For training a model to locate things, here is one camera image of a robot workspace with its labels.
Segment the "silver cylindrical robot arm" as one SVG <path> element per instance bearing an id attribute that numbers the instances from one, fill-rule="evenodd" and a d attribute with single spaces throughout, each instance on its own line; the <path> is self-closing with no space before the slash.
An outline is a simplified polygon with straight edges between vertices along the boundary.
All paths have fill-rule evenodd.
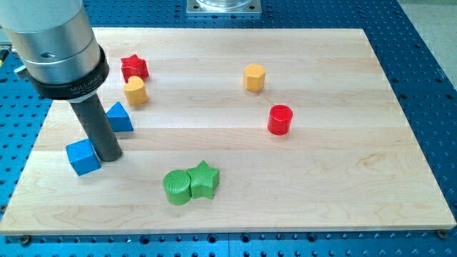
<path id="1" fill-rule="evenodd" d="M 97 96 L 109 75 L 82 0 L 1 0 L 1 27 L 39 95 L 71 104 L 102 161 L 121 147 Z"/>

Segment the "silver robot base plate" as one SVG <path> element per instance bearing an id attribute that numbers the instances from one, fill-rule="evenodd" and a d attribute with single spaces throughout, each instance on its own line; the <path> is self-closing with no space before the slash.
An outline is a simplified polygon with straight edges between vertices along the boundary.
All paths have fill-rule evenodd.
<path id="1" fill-rule="evenodd" d="M 261 0 L 187 0 L 186 13 L 192 15 L 261 14 Z"/>

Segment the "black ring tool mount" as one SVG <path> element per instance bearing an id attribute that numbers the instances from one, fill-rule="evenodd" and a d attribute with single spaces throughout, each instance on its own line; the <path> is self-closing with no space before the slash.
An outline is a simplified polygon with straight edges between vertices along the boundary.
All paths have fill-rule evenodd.
<path id="1" fill-rule="evenodd" d="M 109 75 L 109 65 L 106 55 L 99 46 L 100 59 L 95 68 L 85 77 L 65 84 L 45 84 L 29 75 L 29 81 L 40 96 L 52 100 L 74 100 L 88 96 L 97 90 Z"/>

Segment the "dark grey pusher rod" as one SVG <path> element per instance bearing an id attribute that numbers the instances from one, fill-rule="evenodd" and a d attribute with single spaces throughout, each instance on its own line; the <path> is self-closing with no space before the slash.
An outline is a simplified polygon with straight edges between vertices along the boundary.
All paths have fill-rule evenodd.
<path id="1" fill-rule="evenodd" d="M 122 150 L 98 95 L 70 105 L 97 156 L 105 162 L 118 160 Z"/>

